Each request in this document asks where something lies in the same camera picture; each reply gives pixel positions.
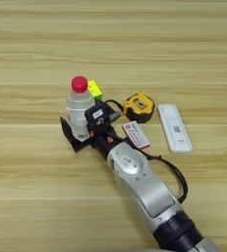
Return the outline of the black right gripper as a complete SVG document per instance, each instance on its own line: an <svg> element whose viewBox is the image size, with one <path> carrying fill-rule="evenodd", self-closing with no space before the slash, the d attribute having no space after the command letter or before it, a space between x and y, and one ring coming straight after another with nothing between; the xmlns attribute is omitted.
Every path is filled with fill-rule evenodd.
<svg viewBox="0 0 227 252"><path fill-rule="evenodd" d="M115 110L107 102L97 100L95 104L103 106L109 112L104 112L98 118L94 118L88 111L85 113L89 134L87 140L83 142L77 140L73 135L69 123L63 117L60 118L60 122L63 133L75 152L79 152L87 146L92 146L104 158L107 158L109 152L121 143L114 128L111 126L111 123L117 120L121 116L121 113L114 112Z"/></svg>

